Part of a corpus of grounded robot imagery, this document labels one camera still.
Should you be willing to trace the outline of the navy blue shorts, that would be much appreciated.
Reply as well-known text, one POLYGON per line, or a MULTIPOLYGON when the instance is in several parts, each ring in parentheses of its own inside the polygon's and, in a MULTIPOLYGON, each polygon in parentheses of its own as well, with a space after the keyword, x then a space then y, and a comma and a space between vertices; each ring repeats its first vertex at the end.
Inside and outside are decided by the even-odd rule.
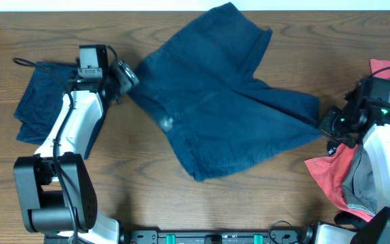
POLYGON ((196 181, 244 171, 320 137, 317 97, 253 76, 271 37, 226 3, 191 21, 136 68, 131 99, 196 181))
MULTIPOLYGON (((37 64, 64 81, 74 79, 77 73, 76 64, 58 62, 37 62, 37 64)), ((44 143, 62 109, 62 91, 61 84, 54 78, 38 68, 34 70, 14 113, 14 117, 22 122, 16 136, 17 140, 36 145, 44 143)), ((96 122, 92 135, 89 137, 84 159, 88 159, 106 117, 109 103, 103 102, 102 105, 104 114, 96 122)))

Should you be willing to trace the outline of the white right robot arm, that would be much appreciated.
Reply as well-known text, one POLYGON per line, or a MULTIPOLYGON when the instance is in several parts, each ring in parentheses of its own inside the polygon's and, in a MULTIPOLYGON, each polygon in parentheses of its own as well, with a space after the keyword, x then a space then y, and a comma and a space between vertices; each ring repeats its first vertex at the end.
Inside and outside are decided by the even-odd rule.
POLYGON ((361 144, 372 168, 377 213, 359 230, 318 223, 313 243, 390 243, 390 109, 331 107, 319 129, 348 147, 361 144))

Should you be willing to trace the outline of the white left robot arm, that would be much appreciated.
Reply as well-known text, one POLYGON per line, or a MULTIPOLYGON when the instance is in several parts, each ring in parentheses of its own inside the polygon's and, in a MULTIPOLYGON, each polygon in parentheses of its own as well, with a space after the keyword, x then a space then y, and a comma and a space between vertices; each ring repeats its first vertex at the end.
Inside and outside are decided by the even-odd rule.
POLYGON ((139 80, 118 60, 82 64, 77 78, 56 80, 64 89, 60 114, 35 153, 14 164, 23 225, 45 243, 123 243, 119 222, 98 209, 84 159, 105 106, 139 80))

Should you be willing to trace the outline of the black garment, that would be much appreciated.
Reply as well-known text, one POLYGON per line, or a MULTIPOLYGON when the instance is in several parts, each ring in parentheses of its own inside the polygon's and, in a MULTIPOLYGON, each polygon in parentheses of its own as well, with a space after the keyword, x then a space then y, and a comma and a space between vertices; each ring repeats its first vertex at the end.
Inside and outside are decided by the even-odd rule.
POLYGON ((326 144, 326 150, 327 150, 328 155, 333 156, 336 153, 339 145, 340 145, 340 143, 338 143, 336 141, 332 141, 332 140, 328 141, 326 144))

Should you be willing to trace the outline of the folded navy blue shorts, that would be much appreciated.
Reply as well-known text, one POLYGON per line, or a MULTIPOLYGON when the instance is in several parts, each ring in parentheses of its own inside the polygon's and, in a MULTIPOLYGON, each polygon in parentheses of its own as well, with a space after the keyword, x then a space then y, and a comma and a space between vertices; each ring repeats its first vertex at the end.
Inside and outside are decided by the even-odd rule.
MULTIPOLYGON (((58 62, 37 62, 37 64, 64 81, 74 79, 77 73, 76 64, 58 62)), ((16 136, 17 140, 36 145, 44 143, 62 109, 62 91, 61 84, 54 78, 38 68, 34 70, 14 113, 14 117, 22 122, 16 136)), ((103 102, 102 105, 104 114, 96 122, 92 135, 89 137, 84 159, 88 159, 106 117, 109 103, 103 102)))

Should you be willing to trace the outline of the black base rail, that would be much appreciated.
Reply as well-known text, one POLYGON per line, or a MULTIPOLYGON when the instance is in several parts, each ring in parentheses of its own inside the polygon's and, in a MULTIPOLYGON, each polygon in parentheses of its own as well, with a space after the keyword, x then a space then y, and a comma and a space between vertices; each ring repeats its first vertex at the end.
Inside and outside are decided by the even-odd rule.
POLYGON ((119 244, 294 244, 313 243, 314 227, 297 228, 285 221, 274 223, 266 231, 164 231, 144 229, 125 232, 116 238, 119 244))

